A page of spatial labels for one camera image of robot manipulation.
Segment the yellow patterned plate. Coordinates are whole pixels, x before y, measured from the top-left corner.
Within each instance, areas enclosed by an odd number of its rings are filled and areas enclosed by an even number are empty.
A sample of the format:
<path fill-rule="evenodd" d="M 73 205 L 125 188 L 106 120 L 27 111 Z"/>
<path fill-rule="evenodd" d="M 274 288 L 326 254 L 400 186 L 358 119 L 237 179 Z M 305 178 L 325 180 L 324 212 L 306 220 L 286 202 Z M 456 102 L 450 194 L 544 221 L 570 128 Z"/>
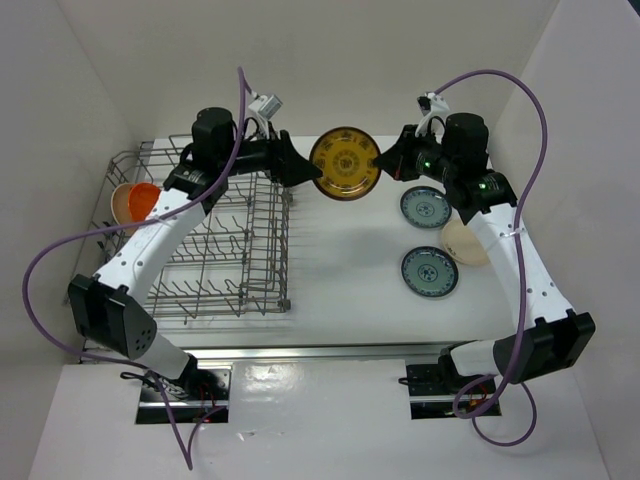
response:
<path fill-rule="evenodd" d="M 381 177 L 374 165 L 380 154 L 377 142 L 365 131 L 346 126 L 331 129 L 315 141 L 309 155 L 309 161 L 322 171 L 314 185 L 332 200 L 361 199 Z"/>

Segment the orange plastic plate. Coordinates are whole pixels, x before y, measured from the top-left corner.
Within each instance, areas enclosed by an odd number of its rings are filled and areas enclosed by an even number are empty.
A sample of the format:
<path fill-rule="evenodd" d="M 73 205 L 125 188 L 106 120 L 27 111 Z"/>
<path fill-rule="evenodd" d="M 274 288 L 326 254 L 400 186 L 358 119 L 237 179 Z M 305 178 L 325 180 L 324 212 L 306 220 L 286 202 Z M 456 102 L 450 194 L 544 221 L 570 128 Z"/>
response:
<path fill-rule="evenodd" d="M 161 189 L 147 182 L 134 184 L 127 195 L 127 209 L 133 223 L 144 221 L 153 210 Z"/>

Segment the cream plate with characters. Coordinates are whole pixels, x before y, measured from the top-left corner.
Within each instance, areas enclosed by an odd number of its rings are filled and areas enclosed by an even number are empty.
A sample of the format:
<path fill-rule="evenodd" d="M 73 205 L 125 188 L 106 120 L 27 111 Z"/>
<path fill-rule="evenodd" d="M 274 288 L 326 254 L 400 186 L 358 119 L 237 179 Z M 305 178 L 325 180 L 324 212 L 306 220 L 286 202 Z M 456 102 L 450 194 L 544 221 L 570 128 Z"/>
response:
<path fill-rule="evenodd" d="M 133 187 L 133 183 L 122 183 L 111 194 L 110 208 L 113 219 L 117 224 L 129 224 L 132 222 L 128 199 Z"/>

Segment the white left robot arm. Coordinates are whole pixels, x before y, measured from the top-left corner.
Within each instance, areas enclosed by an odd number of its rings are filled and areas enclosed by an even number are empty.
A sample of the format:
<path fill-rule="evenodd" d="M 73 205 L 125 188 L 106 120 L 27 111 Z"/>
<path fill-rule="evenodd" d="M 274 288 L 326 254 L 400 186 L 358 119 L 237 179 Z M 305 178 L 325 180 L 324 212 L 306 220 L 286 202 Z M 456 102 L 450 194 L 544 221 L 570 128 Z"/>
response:
<path fill-rule="evenodd" d="M 231 176 L 263 172 L 283 187 L 321 177 L 285 130 L 259 140 L 224 108 L 200 111 L 191 142 L 164 181 L 145 219 L 118 253 L 92 276 L 76 275 L 68 296 L 78 333 L 163 378 L 176 399 L 213 392 L 215 377 L 158 331 L 143 305 L 154 281 L 185 237 L 201 224 L 228 189 Z"/>

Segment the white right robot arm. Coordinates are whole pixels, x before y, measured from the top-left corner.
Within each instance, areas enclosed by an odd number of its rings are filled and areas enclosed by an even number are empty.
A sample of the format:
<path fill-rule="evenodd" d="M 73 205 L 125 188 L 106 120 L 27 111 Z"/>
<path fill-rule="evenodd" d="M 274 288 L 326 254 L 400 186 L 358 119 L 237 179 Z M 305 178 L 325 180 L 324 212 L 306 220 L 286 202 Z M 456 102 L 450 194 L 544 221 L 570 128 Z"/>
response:
<path fill-rule="evenodd" d="M 592 339 L 592 316 L 579 313 L 560 292 L 522 219 L 524 198 L 489 166 L 489 130 L 482 117 L 447 117 L 442 137 L 404 126 L 374 163 L 397 181 L 428 177 L 483 247 L 512 310 L 514 334 L 443 350 L 438 381 L 461 392 L 473 377 L 500 375 L 519 384 L 575 365 Z"/>

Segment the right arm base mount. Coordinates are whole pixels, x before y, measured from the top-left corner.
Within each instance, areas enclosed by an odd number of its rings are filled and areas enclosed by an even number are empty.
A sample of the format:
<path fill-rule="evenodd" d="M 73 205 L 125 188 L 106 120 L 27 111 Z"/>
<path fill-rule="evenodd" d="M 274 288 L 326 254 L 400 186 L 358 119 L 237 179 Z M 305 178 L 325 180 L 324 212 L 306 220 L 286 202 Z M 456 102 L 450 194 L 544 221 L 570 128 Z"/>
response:
<path fill-rule="evenodd" d="M 407 389 L 412 420 L 454 418 L 455 395 L 474 377 L 446 380 L 436 364 L 409 364 L 397 382 Z M 485 381 L 465 393 L 459 401 L 463 413 L 471 412 L 496 390 L 494 380 Z"/>

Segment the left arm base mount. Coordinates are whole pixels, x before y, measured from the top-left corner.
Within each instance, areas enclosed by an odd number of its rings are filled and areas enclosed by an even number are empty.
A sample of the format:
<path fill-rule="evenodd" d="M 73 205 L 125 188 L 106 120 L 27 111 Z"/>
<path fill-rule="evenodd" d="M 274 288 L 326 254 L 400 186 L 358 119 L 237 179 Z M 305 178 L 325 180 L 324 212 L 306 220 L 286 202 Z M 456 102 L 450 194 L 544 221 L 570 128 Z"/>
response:
<path fill-rule="evenodd" d="M 213 382 L 200 387 L 195 394 L 187 393 L 161 377 L 165 395 L 177 424 L 227 423 L 232 371 L 230 368 L 210 370 Z M 135 423 L 138 425 L 169 424 L 169 414 L 157 383 L 149 373 L 121 372 L 120 379 L 140 387 Z"/>

